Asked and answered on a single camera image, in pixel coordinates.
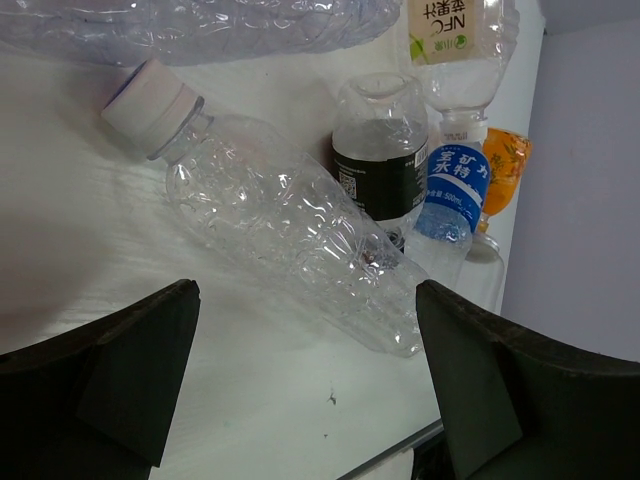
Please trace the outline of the blue label bottle white cap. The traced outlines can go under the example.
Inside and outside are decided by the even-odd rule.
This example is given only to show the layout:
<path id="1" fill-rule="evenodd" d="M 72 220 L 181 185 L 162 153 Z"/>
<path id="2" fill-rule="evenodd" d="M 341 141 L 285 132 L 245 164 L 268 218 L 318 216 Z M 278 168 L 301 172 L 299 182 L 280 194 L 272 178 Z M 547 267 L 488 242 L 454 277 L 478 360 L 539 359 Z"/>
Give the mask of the blue label bottle white cap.
<path id="1" fill-rule="evenodd" d="M 406 241 L 409 259 L 449 289 L 458 282 L 490 184 L 487 134 L 484 121 L 441 123 L 438 146 L 427 158 L 423 207 Z"/>

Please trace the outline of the orange label bottle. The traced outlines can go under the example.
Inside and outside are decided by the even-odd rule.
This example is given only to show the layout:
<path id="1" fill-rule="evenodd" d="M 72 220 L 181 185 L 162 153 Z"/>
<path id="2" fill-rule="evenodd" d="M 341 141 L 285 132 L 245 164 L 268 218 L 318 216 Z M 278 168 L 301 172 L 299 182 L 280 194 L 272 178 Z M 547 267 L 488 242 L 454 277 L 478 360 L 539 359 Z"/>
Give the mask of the orange label bottle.
<path id="1" fill-rule="evenodd" d="M 489 128 L 483 153 L 489 160 L 491 179 L 477 229 L 486 233 L 489 218 L 502 212 L 511 202 L 532 153 L 533 143 L 526 136 Z"/>

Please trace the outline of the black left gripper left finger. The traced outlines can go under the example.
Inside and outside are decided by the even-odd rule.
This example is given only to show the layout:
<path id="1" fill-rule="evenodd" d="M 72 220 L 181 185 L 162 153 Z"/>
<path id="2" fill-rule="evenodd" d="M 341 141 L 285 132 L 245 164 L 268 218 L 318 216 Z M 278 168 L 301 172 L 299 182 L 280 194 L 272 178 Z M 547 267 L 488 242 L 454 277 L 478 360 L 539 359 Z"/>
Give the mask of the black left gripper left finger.
<path id="1" fill-rule="evenodd" d="M 200 311 L 181 279 L 1 357 L 4 479 L 147 479 L 160 465 Z"/>

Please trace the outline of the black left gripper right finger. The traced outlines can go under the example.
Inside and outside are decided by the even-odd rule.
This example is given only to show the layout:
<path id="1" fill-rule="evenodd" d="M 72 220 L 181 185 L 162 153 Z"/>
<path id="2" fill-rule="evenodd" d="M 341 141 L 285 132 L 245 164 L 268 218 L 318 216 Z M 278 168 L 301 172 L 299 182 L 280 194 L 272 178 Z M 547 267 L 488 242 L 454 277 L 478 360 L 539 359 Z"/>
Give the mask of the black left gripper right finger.
<path id="1" fill-rule="evenodd" d="M 639 366 L 551 339 L 433 280 L 416 310 L 459 479 L 635 479 Z"/>

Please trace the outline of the large clear juice bottle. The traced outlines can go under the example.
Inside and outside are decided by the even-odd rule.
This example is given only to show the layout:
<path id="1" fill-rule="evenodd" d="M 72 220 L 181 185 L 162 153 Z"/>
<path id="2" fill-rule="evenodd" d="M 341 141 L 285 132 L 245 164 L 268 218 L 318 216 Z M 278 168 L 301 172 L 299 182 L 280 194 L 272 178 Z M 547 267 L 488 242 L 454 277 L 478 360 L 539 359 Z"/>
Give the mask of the large clear juice bottle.
<path id="1" fill-rule="evenodd" d="M 397 30 L 403 72 L 422 84 L 441 115 L 444 144 L 482 143 L 485 110 L 517 46 L 519 11 L 504 0 L 406 1 Z"/>

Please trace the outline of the black label bottle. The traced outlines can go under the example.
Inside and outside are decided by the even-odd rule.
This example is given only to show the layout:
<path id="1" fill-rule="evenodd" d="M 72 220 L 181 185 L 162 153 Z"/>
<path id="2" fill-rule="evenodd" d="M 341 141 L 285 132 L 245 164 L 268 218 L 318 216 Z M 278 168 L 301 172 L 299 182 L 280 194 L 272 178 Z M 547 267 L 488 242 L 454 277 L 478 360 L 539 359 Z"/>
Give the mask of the black label bottle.
<path id="1" fill-rule="evenodd" d="M 428 135 L 423 89 L 416 78 L 365 74 L 340 89 L 332 174 L 399 250 L 426 196 Z"/>

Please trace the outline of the clear jar bottle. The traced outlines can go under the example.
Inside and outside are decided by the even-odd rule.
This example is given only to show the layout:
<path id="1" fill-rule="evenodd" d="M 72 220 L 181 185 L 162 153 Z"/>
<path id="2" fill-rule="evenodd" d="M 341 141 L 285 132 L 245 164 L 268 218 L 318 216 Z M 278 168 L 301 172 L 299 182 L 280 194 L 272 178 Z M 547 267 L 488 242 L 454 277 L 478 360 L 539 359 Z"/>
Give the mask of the clear jar bottle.
<path id="1" fill-rule="evenodd" d="M 505 270 L 498 242 L 486 233 L 476 232 L 455 291 L 475 305 L 497 313 L 498 295 Z"/>

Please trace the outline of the clear bottle white cap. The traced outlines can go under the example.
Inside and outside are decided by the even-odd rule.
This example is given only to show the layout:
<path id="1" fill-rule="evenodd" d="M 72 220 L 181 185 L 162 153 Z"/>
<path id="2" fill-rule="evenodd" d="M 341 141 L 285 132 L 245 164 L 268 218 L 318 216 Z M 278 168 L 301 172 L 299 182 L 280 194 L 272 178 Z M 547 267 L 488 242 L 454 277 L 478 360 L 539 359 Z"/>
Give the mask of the clear bottle white cap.
<path id="1" fill-rule="evenodd" d="M 370 350 L 408 358 L 421 349 L 416 288 L 426 272 L 272 125 L 212 112 L 155 59 L 133 70 L 101 115 L 166 164 L 167 198 L 203 243 Z"/>

